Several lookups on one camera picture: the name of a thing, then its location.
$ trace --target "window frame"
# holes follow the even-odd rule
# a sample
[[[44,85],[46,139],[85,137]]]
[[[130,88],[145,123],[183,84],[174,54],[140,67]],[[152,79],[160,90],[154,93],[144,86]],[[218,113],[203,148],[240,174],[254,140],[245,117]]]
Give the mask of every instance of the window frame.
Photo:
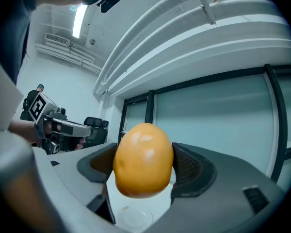
[[[155,105],[156,105],[157,94],[170,92],[170,91],[174,91],[178,89],[183,89],[186,87],[195,86],[199,84],[211,83],[211,82],[246,77],[246,76],[259,75],[259,74],[267,75],[271,84],[271,89],[273,90],[273,93],[275,96],[276,106],[278,110],[278,122],[279,122],[278,145],[277,145],[275,165],[271,174],[271,179],[277,182],[281,169],[283,167],[284,161],[291,158],[291,148],[287,148],[288,120],[287,120],[286,105],[285,105],[283,93],[282,93],[277,76],[291,75],[291,65],[271,66],[270,64],[265,64],[263,67],[252,67],[252,68],[217,73],[217,74],[213,74],[213,75],[209,75],[209,76],[205,76],[201,78],[196,78],[196,79],[180,82],[180,83],[166,86],[157,90],[149,90],[147,93],[124,100],[121,123],[120,123],[120,130],[119,130],[119,136],[118,136],[118,145],[120,144],[122,137],[125,135],[125,132],[123,132],[123,127],[125,123],[127,106],[129,104],[147,100],[146,110],[145,110],[145,122],[153,123],[153,118],[154,120],[156,119]]]

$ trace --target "ceiling light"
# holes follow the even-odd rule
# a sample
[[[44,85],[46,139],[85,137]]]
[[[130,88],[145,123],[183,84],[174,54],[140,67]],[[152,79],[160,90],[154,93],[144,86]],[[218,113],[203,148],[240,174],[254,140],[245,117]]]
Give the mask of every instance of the ceiling light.
[[[84,19],[87,7],[88,7],[87,5],[81,5],[77,9],[76,16],[74,17],[72,35],[76,38],[80,37],[82,23],[83,23],[83,19]]]

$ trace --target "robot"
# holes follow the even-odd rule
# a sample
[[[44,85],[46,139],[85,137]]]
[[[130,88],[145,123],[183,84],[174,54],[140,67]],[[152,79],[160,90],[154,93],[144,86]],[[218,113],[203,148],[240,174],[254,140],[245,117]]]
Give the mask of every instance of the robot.
[[[171,206],[145,233],[254,232],[284,197],[244,160],[182,143],[172,146]],[[0,192],[34,230],[123,232],[114,226],[106,186],[116,150],[116,143],[105,143],[47,155],[17,135],[0,132]]]
[[[41,92],[37,94],[29,108],[29,114],[42,139],[42,148],[47,154],[55,154],[60,150],[74,150],[82,137],[90,136],[93,133],[93,129],[89,126],[68,121],[65,113],[65,108],[59,107]],[[51,122],[52,125],[52,135],[50,136],[44,134],[46,122]]]

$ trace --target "robotic arm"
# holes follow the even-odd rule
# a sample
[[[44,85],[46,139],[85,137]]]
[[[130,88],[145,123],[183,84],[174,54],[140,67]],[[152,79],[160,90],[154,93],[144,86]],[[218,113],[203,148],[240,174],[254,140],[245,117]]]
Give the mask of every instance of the robotic arm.
[[[47,154],[55,154],[59,150],[74,150],[80,138],[90,136],[93,129],[89,126],[70,122],[66,110],[57,106],[50,98],[39,92],[29,108],[29,114],[36,124],[38,136],[42,139],[42,148]],[[51,122],[52,135],[46,136],[44,124]]]
[[[255,232],[284,197],[283,192],[272,180],[244,160],[181,143],[173,143],[172,146],[176,185],[171,192],[171,206],[145,233]],[[57,166],[60,168],[65,166],[65,163],[70,163],[66,165],[69,174],[73,173],[74,177],[82,175],[85,178],[82,182],[91,184],[93,199],[86,207],[111,224],[116,221],[111,210],[106,181],[113,170],[116,150],[115,143],[96,146],[93,150],[84,150],[83,153],[86,154],[81,158],[76,156],[80,156],[82,151],[73,151],[59,155],[70,156],[73,161],[63,159]],[[43,170],[40,169],[42,162],[39,157],[42,157],[42,153],[38,153],[35,159],[30,146],[23,139],[0,132],[0,160],[4,156],[9,158],[9,162],[0,165],[0,191],[5,195],[10,207],[34,229],[41,232],[69,232],[72,227],[70,224],[78,221],[65,225],[58,217],[56,208],[52,206],[40,180],[39,172]],[[18,193],[15,189],[7,190],[11,186],[21,187],[19,182],[27,183],[30,189],[27,189],[26,193],[21,190]],[[31,213],[27,213],[28,210],[22,209],[32,208],[33,203],[34,214],[42,221],[35,220]],[[87,220],[95,221],[94,231],[103,232],[106,231],[104,227],[107,227],[106,232],[122,232],[117,227],[106,226],[103,219],[92,215]]]

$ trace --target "white wall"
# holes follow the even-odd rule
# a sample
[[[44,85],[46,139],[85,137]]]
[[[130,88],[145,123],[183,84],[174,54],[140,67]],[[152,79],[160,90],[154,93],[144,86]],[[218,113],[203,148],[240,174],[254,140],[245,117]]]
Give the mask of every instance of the white wall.
[[[41,57],[32,58],[22,67],[17,87],[27,97],[41,83],[43,93],[58,106],[66,109],[68,120],[83,123],[86,117],[96,117],[99,102],[92,90],[97,75],[81,67],[61,65]],[[20,118],[22,103],[14,118]]]
[[[291,31],[278,16],[250,15],[182,33],[143,56],[111,86],[110,96],[130,98],[215,73],[291,65]]]
[[[115,45],[130,26],[149,8],[160,0],[121,0],[110,11],[103,14],[96,7],[91,17],[86,47],[108,58]],[[95,39],[96,45],[89,44]]]
[[[129,131],[139,123],[145,122],[147,101],[129,104],[126,109],[124,131]]]
[[[120,130],[124,99],[113,97],[106,99],[101,117],[109,122],[107,142],[117,142]]]
[[[50,10],[50,8],[50,5],[45,4],[39,6],[32,13],[27,44],[27,54],[30,58],[34,59],[37,56],[34,44],[43,43],[44,34],[52,32],[52,28],[45,25],[52,20],[50,13],[45,13],[45,11]]]
[[[153,123],[171,142],[236,156],[267,173],[274,117],[263,75],[162,93],[156,101]]]
[[[279,176],[279,179],[277,181],[277,184],[285,191],[288,192],[288,190],[291,187],[291,159],[286,160],[283,163],[283,167],[281,169],[281,173]]]

